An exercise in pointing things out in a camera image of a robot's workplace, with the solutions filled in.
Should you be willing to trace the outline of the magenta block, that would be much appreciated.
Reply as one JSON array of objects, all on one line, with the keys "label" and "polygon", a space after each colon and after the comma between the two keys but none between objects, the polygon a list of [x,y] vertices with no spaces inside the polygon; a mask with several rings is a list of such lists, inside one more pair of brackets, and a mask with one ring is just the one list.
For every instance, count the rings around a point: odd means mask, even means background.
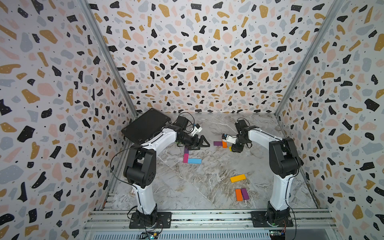
[{"label": "magenta block", "polygon": [[189,154],[184,154],[183,163],[188,163]]}]

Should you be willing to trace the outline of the light blue long block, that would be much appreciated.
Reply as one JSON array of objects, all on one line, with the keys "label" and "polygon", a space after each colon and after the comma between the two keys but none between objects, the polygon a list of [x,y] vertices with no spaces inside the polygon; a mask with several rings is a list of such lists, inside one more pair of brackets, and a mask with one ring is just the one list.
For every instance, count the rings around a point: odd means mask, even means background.
[{"label": "light blue long block", "polygon": [[201,164],[202,159],[188,159],[188,164]]}]

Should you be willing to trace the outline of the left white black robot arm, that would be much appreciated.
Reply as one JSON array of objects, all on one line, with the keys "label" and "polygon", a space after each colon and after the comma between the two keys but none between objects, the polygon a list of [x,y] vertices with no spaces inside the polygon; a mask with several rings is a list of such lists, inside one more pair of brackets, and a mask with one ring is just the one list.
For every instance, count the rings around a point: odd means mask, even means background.
[{"label": "left white black robot arm", "polygon": [[199,125],[194,125],[191,133],[186,131],[188,121],[187,118],[179,116],[174,123],[155,132],[148,142],[135,144],[129,149],[124,177],[133,187],[138,202],[137,210],[131,217],[131,229],[159,226],[160,221],[172,216],[171,212],[158,216],[158,206],[154,200],[152,182],[156,176],[157,154],[173,143],[180,143],[189,151],[210,146],[204,136],[198,135],[202,130]]}]

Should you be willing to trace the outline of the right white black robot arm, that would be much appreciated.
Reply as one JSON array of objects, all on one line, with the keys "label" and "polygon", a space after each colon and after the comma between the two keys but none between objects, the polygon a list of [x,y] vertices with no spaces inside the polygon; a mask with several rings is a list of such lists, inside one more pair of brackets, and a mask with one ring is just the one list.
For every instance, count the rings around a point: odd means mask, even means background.
[{"label": "right white black robot arm", "polygon": [[273,192],[268,201],[265,219],[272,227],[292,227],[289,196],[293,179],[301,167],[294,140],[269,134],[257,126],[249,125],[244,118],[235,122],[238,134],[233,137],[223,134],[222,140],[231,143],[233,153],[241,153],[245,146],[256,143],[269,151],[269,166],[274,174]]}]

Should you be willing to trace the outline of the amber long block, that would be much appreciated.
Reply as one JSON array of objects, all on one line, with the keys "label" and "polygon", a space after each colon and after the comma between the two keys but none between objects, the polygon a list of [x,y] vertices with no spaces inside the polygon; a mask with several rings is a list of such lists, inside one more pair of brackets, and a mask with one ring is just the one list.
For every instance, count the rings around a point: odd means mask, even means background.
[{"label": "amber long block", "polygon": [[234,176],[234,177],[231,177],[230,180],[232,183],[236,183],[236,182],[239,182],[239,181],[243,181],[243,180],[246,180],[246,176],[244,174],[242,175],[237,175],[237,176]]}]

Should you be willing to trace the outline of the black flat case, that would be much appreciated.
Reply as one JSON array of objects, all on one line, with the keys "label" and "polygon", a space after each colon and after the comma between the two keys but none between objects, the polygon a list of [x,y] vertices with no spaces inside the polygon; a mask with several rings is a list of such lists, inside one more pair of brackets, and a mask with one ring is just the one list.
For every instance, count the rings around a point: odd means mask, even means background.
[{"label": "black flat case", "polygon": [[132,143],[141,145],[171,121],[162,112],[151,108],[122,129],[122,134]]}]

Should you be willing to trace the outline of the orange short block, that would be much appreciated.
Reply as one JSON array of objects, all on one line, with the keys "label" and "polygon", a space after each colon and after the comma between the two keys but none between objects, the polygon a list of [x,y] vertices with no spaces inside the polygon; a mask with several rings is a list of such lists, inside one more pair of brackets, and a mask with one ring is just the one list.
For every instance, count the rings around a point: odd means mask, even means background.
[{"label": "orange short block", "polygon": [[235,193],[236,193],[237,201],[242,202],[243,201],[243,195],[242,195],[241,189],[235,189]]}]

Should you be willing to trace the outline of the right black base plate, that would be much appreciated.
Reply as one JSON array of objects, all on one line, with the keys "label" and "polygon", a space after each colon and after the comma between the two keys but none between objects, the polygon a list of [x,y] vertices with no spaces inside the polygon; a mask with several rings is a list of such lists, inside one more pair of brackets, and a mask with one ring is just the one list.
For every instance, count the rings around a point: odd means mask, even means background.
[{"label": "right black base plate", "polygon": [[252,211],[251,221],[254,228],[293,227],[294,223],[288,210],[285,211]]}]

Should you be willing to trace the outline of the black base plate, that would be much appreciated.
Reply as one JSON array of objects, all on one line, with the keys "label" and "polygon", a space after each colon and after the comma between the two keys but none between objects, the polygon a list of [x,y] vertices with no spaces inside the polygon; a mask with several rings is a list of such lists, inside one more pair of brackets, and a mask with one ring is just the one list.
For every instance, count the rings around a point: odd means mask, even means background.
[{"label": "black base plate", "polygon": [[169,229],[171,227],[172,212],[154,212],[145,215],[136,211],[131,216],[129,229]]},{"label": "black base plate", "polygon": [[285,211],[252,211],[251,221],[254,228],[293,227],[294,223],[288,210]]}]

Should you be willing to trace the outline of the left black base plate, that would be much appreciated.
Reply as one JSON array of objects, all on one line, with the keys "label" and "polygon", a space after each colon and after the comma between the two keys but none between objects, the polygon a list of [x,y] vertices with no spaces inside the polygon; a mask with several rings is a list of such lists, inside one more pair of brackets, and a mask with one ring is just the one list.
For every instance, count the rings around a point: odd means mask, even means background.
[{"label": "left black base plate", "polygon": [[129,229],[169,229],[171,227],[172,212],[154,212],[145,215],[136,211],[131,216]]}]

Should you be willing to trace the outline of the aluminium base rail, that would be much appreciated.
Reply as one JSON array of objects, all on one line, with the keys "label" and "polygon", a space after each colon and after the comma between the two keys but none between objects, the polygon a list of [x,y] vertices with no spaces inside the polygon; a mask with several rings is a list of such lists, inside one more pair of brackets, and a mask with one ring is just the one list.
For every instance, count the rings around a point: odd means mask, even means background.
[{"label": "aluminium base rail", "polygon": [[144,227],[131,211],[94,211],[84,227],[86,240],[340,240],[328,210],[296,209],[273,226],[262,210],[159,211]]}]

